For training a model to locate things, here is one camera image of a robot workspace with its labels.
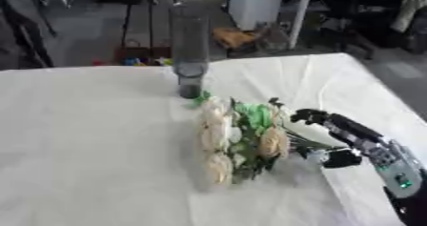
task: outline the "office chair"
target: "office chair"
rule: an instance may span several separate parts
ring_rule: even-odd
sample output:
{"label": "office chair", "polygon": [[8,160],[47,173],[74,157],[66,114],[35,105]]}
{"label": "office chair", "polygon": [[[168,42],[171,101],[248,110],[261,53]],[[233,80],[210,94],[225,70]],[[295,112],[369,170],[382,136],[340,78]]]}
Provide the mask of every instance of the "office chair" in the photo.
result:
{"label": "office chair", "polygon": [[365,44],[356,33],[358,19],[364,18],[364,13],[371,13],[369,8],[381,8],[383,13],[388,10],[398,10],[401,0],[320,0],[329,10],[323,12],[321,25],[330,19],[339,20],[338,30],[331,30],[320,26],[321,37],[327,37],[335,42],[336,50],[347,51],[349,46],[365,51],[365,58],[372,59],[374,50]]}

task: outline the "tripod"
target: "tripod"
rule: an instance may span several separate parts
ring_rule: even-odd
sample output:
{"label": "tripod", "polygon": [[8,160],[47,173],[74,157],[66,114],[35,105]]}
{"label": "tripod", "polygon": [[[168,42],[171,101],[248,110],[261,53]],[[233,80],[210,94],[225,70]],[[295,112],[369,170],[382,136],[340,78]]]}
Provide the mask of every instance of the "tripod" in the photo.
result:
{"label": "tripod", "polygon": [[[157,0],[148,0],[148,20],[149,20],[149,57],[150,59],[153,58],[153,41],[154,41],[154,35],[153,35],[153,6],[156,5],[158,2]],[[128,34],[129,29],[129,22],[131,21],[132,16],[132,4],[128,4],[126,8],[126,16],[125,16],[125,23],[123,24],[123,32],[122,32],[122,38],[121,38],[121,47],[126,47],[126,36]]]}

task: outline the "white tablecloth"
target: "white tablecloth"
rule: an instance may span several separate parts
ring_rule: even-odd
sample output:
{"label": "white tablecloth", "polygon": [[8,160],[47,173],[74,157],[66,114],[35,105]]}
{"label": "white tablecloth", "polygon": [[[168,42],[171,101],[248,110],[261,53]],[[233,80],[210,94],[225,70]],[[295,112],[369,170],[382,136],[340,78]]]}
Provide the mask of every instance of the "white tablecloth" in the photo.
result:
{"label": "white tablecloth", "polygon": [[[206,87],[348,115],[427,161],[425,123],[346,54],[217,62]],[[175,88],[169,68],[0,72],[0,225],[400,225],[369,163],[322,172],[294,157],[198,190],[195,111]]]}

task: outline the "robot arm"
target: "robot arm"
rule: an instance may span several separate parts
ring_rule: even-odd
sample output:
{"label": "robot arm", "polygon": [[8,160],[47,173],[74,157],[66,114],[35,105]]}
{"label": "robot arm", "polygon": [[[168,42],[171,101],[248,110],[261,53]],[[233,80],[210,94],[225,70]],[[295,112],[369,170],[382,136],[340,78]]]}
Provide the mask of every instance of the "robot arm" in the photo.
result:
{"label": "robot arm", "polygon": [[422,208],[427,206],[427,173],[406,147],[340,114],[305,109],[297,111],[291,120],[321,125],[330,136],[350,147],[329,151],[329,159],[323,162],[325,168],[360,164],[361,157],[355,151],[367,156],[383,179],[384,191],[402,222],[425,225],[422,219],[427,215]]}

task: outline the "clear glass vase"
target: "clear glass vase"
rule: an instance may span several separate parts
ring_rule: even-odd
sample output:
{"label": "clear glass vase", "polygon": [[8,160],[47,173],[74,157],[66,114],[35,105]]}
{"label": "clear glass vase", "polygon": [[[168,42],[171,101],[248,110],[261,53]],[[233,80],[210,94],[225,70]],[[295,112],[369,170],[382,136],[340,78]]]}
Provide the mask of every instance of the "clear glass vase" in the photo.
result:
{"label": "clear glass vase", "polygon": [[181,4],[171,8],[173,71],[179,94],[197,98],[209,63],[209,16],[203,6]]}

